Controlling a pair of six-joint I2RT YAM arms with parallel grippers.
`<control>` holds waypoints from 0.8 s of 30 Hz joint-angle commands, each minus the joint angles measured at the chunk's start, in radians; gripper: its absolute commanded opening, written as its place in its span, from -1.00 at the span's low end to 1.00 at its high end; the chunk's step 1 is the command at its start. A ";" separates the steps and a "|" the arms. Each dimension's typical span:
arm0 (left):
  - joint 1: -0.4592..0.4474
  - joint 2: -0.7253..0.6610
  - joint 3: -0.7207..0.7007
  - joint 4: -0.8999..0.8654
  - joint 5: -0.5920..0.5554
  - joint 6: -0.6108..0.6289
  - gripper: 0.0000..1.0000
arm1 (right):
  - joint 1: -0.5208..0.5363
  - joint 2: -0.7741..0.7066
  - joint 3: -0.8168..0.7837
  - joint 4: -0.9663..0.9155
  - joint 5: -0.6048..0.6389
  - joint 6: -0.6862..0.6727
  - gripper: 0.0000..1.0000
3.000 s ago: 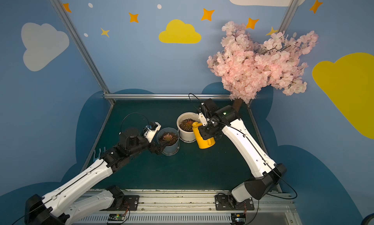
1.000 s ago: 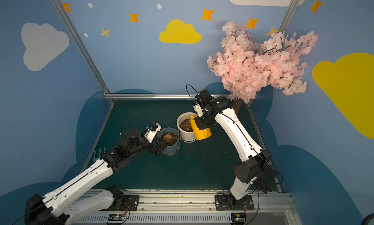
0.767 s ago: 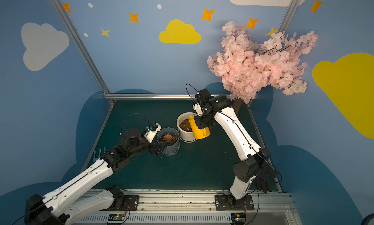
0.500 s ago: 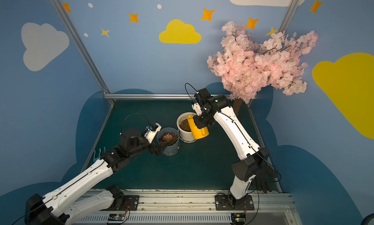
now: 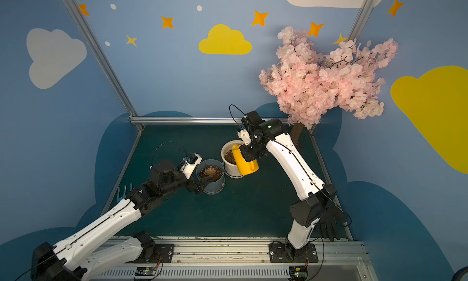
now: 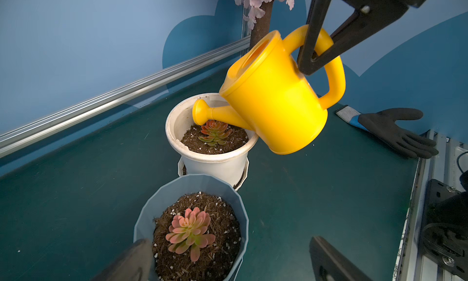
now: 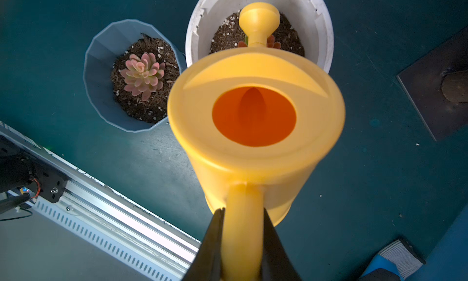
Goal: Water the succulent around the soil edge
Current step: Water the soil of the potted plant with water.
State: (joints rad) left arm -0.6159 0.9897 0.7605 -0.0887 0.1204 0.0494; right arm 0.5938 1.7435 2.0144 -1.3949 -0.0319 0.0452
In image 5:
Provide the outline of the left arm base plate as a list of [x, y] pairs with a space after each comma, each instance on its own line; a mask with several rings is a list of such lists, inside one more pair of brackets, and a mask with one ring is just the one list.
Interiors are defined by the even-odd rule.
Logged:
[[145, 247], [142, 253], [137, 257], [136, 260], [133, 260], [129, 263], [137, 264], [158, 264], [161, 263], [171, 263], [174, 254], [174, 244], [167, 243], [156, 243], [151, 244]]

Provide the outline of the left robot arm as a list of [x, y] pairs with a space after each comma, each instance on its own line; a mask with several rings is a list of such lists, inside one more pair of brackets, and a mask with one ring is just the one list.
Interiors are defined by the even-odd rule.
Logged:
[[103, 216], [54, 245], [45, 242], [35, 248], [30, 278], [33, 281], [88, 281], [126, 262], [151, 260], [157, 254], [156, 244], [146, 233], [138, 233], [102, 251], [99, 247], [178, 190], [186, 188], [200, 194], [207, 181], [196, 181], [191, 176], [201, 162], [200, 155], [192, 153], [183, 158], [178, 167], [170, 161], [152, 166], [150, 178], [132, 189]]

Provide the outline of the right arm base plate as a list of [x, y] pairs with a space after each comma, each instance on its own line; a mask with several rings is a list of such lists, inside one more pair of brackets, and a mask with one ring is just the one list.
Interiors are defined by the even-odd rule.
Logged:
[[295, 249], [289, 243], [273, 241], [268, 245], [271, 263], [318, 263], [319, 257], [314, 244], [309, 243]]

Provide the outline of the grey-blue pot with succulent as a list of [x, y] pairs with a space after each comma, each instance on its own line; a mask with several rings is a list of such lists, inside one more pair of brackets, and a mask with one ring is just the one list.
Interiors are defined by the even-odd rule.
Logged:
[[224, 167], [218, 160], [203, 160], [196, 169], [196, 176], [208, 195], [217, 194], [224, 188]]

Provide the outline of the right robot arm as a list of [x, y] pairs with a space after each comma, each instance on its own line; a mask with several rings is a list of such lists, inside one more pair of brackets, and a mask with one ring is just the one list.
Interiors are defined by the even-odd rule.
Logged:
[[271, 154], [283, 168], [292, 182], [299, 202], [290, 206], [294, 219], [287, 243], [296, 251], [308, 244], [308, 238], [336, 190], [316, 176], [296, 149], [285, 125], [279, 119], [263, 120], [255, 112], [249, 112], [241, 119], [243, 127], [238, 137], [243, 141], [239, 147], [248, 170], [253, 162], [266, 154]]

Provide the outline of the yellow plastic watering can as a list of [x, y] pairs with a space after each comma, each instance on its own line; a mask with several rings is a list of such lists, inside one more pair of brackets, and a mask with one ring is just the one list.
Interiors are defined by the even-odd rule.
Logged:
[[234, 145], [231, 149], [236, 166], [241, 176], [250, 175], [260, 169], [257, 160], [248, 162], [241, 154], [241, 145]]

